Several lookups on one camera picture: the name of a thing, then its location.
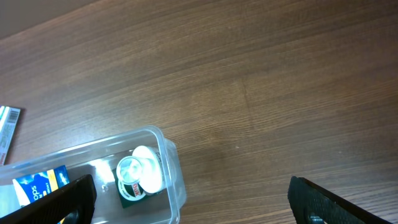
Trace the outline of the green square small box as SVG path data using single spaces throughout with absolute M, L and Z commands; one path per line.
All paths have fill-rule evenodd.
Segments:
M 118 179 L 116 169 L 113 169 L 112 173 L 115 179 L 116 190 L 118 191 L 122 208 L 131 207 L 135 204 L 152 199 L 156 195 L 162 194 L 162 191 L 155 194 L 150 194 L 144 191 L 144 189 L 139 184 L 126 185 Z

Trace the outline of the white blue Panadol box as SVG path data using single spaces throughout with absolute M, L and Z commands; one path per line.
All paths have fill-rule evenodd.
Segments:
M 5 164 L 21 109 L 1 105 L 1 166 Z

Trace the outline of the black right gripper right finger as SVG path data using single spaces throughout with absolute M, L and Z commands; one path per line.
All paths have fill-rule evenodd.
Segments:
M 291 178 L 287 197 L 295 221 L 299 224 L 389 224 L 303 177 Z

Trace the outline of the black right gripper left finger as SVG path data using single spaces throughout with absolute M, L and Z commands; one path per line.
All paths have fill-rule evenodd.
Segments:
M 91 223 L 95 211 L 96 188 L 90 174 L 70 182 L 1 218 L 1 223 Z

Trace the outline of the white bottle clear cap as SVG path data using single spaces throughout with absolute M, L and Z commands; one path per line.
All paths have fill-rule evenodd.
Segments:
M 125 185 L 139 184 L 149 194 L 166 188 L 160 152 L 157 148 L 137 146 L 116 166 L 116 175 Z

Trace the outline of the clear plastic container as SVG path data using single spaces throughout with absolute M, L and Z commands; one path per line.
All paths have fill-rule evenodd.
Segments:
M 152 199 L 122 208 L 112 173 L 137 146 L 160 152 L 166 188 Z M 12 180 L 66 166 L 70 181 L 90 174 L 97 192 L 93 223 L 178 223 L 187 194 L 175 144 L 155 126 L 69 147 L 1 167 L 1 216 L 21 208 Z

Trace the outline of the blue yellow VapoDrops box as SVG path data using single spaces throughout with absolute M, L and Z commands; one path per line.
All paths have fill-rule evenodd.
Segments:
M 66 166 L 28 174 L 12 180 L 21 207 L 56 191 L 70 183 Z

